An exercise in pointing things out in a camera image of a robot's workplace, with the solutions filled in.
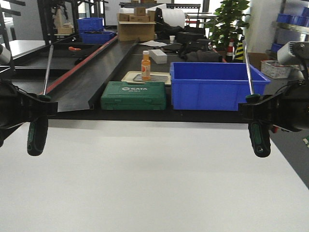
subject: screwdriver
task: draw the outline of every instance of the screwdriver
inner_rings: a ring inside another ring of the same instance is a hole
[[[260,94],[254,93],[253,81],[251,77],[250,62],[248,56],[248,48],[246,40],[242,41],[244,56],[246,62],[247,75],[249,80],[250,95],[246,96],[247,103],[259,102]],[[251,144],[256,156],[265,158],[270,154],[270,138],[269,138],[269,125],[262,123],[259,120],[253,120],[248,125]]]
[[[47,83],[50,73],[50,65],[52,62],[54,51],[54,45],[49,48],[48,62],[45,74],[43,95],[38,95],[41,101],[49,102],[51,98],[46,95]],[[31,156],[39,156],[45,147],[46,137],[48,131],[48,118],[47,115],[43,115],[35,119],[30,123],[28,131],[27,152]]]

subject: orange bottle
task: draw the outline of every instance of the orange bottle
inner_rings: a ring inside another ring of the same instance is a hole
[[[149,51],[143,51],[143,59],[141,60],[141,79],[149,81],[150,78],[150,59]]]

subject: sata logo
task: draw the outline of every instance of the sata logo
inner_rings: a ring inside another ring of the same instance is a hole
[[[123,87],[123,91],[141,91],[141,90],[148,90],[147,88],[134,88],[134,87]]]

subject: green screwdriver handle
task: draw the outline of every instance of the green screwdriver handle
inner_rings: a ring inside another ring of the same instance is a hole
[[[31,156],[39,156],[45,147],[48,130],[48,118],[42,116],[32,121],[28,131],[27,152]]]
[[[261,158],[270,154],[269,127],[259,121],[252,121],[248,125],[251,144],[254,153]]]

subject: potted plant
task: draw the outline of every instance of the potted plant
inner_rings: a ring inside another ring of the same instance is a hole
[[[221,6],[215,10],[216,18],[212,19],[206,27],[212,32],[210,39],[217,48],[227,48],[230,39],[237,44],[243,28],[248,28],[249,23],[243,20],[243,11],[249,6],[247,0],[224,0]]]

